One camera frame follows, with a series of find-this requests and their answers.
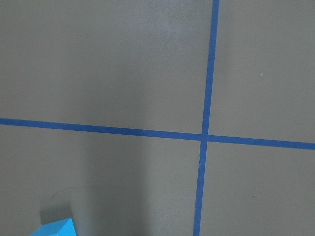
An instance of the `blue foam block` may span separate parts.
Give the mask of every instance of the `blue foam block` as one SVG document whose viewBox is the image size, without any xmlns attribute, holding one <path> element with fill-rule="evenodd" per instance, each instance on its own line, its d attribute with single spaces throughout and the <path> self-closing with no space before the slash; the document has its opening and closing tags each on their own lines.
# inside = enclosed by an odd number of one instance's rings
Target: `blue foam block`
<svg viewBox="0 0 315 236">
<path fill-rule="evenodd" d="M 72 219 L 56 221 L 39 227 L 31 236 L 76 236 Z"/>
</svg>

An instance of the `gray floor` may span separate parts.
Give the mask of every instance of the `gray floor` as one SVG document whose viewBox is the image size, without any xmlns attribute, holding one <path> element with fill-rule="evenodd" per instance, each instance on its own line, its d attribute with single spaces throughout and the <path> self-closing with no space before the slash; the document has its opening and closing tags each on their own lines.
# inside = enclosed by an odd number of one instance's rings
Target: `gray floor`
<svg viewBox="0 0 315 236">
<path fill-rule="evenodd" d="M 211 0 L 0 1 L 0 117 L 201 133 Z M 210 134 L 315 142 L 315 2 L 222 0 Z M 0 126 L 0 231 L 191 236 L 199 141 Z M 312 236 L 315 151 L 208 144 L 201 235 Z"/>
</svg>

